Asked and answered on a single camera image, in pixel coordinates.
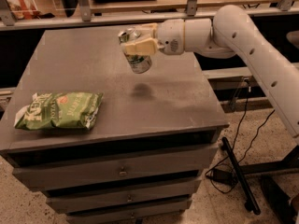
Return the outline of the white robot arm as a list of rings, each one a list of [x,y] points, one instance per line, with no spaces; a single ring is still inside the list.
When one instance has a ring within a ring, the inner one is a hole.
[[[213,19],[138,25],[140,37],[121,44],[126,55],[196,52],[208,58],[238,55],[253,74],[288,132],[299,137],[299,70],[260,33],[240,7],[220,8]]]

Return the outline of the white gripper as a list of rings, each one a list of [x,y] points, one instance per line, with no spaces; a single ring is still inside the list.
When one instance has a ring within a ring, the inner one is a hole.
[[[139,24],[136,30],[151,37],[121,43],[121,49],[127,55],[150,56],[158,50],[166,55],[180,55],[184,52],[184,26],[182,19],[167,20],[159,25],[155,22]]]

